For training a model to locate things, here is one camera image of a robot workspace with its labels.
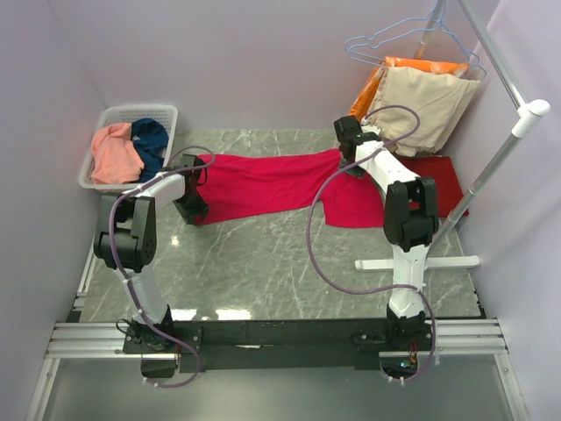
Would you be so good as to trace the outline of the pink red t shirt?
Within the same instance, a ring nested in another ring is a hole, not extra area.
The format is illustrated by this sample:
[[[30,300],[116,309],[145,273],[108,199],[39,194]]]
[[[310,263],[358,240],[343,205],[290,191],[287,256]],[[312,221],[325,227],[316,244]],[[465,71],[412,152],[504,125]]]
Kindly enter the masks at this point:
[[[209,211],[195,219],[208,225],[238,218],[293,211],[312,204],[339,166],[339,151],[277,157],[218,154],[197,188]],[[327,225],[339,228],[383,226],[384,208],[373,181],[343,173],[320,195]]]

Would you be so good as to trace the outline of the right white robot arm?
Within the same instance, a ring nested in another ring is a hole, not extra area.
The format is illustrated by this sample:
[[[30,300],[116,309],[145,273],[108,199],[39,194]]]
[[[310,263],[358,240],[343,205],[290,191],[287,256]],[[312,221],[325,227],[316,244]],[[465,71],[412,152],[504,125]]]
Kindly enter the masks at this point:
[[[384,194],[383,231],[393,250],[393,289],[387,306],[385,340],[396,350],[414,351],[430,339],[425,323],[424,286],[427,256],[437,232],[437,186],[395,158],[374,132],[364,132],[354,116],[334,122],[343,163],[358,164]]]

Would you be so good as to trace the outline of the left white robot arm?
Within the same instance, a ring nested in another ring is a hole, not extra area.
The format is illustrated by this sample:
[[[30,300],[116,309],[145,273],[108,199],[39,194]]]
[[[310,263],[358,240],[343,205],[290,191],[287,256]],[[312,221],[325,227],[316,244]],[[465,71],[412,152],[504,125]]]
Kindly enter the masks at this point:
[[[163,168],[148,182],[102,196],[94,254],[119,276],[131,300],[134,313],[126,337],[157,353],[179,345],[153,272],[158,212],[173,204],[185,224],[200,224],[209,212],[198,192],[208,181],[208,166],[201,157],[185,153],[177,166]]]

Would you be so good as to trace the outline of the dark blue t shirt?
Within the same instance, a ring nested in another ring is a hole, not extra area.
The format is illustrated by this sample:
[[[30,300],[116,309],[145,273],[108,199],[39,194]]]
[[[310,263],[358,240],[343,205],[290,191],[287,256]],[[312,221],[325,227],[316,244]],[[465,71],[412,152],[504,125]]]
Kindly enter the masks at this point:
[[[162,152],[167,148],[167,132],[156,120],[141,118],[131,125],[131,140],[144,163],[138,181],[148,182],[164,167]]]

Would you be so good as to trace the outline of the salmon pink t shirt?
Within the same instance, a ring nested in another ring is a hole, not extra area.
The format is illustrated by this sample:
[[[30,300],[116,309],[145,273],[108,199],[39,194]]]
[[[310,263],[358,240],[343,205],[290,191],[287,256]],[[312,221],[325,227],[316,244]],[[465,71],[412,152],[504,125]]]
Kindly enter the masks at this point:
[[[91,142],[95,184],[137,182],[144,163],[131,140],[131,123],[117,123],[99,129]]]

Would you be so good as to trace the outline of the beige hanging garment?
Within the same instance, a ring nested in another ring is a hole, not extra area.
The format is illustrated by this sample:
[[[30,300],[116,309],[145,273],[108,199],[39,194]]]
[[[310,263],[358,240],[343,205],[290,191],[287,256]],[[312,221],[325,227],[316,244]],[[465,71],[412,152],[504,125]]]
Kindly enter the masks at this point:
[[[414,157],[439,152],[472,101],[479,81],[455,75],[435,75],[410,67],[389,68],[369,107],[366,125],[376,125],[384,139],[415,133],[390,146],[392,152]]]

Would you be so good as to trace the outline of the white plastic laundry basket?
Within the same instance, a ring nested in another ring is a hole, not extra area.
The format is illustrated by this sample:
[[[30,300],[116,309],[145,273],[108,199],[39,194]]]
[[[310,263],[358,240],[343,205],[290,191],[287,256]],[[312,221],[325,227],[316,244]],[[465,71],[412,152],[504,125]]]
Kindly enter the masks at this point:
[[[106,109],[98,120],[78,182],[85,189],[125,191],[170,161],[179,112],[173,105]]]

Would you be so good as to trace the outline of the folded dark red t shirt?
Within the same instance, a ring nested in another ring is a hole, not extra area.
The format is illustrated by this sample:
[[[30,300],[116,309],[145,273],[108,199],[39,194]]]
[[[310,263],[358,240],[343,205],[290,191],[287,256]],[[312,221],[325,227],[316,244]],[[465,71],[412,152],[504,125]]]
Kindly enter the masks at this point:
[[[437,186],[438,215],[447,218],[464,196],[450,157],[424,156],[399,157],[398,160],[410,171],[421,177],[430,177]]]

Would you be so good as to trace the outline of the black base beam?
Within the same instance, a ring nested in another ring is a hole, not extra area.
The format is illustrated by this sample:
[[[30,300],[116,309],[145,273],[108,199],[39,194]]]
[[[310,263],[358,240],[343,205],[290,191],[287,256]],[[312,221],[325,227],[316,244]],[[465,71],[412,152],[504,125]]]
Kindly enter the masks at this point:
[[[352,367],[380,369],[383,353],[428,351],[430,325],[406,331],[385,318],[176,321],[179,350],[146,328],[129,327],[125,355],[172,355],[182,373],[227,369]]]

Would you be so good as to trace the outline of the metal clothes rack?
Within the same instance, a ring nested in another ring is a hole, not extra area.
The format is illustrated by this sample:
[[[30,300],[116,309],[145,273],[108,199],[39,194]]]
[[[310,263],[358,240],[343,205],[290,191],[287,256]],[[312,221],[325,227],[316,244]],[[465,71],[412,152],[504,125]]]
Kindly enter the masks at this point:
[[[499,165],[458,224],[463,248],[481,258],[474,281],[489,284],[527,279],[554,268],[560,233],[557,133],[559,78],[557,1],[474,1],[472,10],[486,29],[511,82],[527,101],[544,100],[550,112]],[[507,85],[455,1],[446,22],[481,58],[487,77],[459,120],[446,153],[464,186],[472,184],[505,143],[517,120]]]

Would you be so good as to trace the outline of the aluminium rail frame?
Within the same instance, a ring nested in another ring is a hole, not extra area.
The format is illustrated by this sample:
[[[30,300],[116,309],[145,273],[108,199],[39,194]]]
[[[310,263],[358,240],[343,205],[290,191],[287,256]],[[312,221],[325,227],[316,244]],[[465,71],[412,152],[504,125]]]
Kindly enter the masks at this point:
[[[528,420],[529,413],[508,356],[508,348],[495,319],[439,320],[437,356],[487,355],[495,358],[501,384],[514,420]],[[111,323],[57,323],[45,352],[39,380],[27,420],[41,420],[63,359],[124,358],[124,335]]]

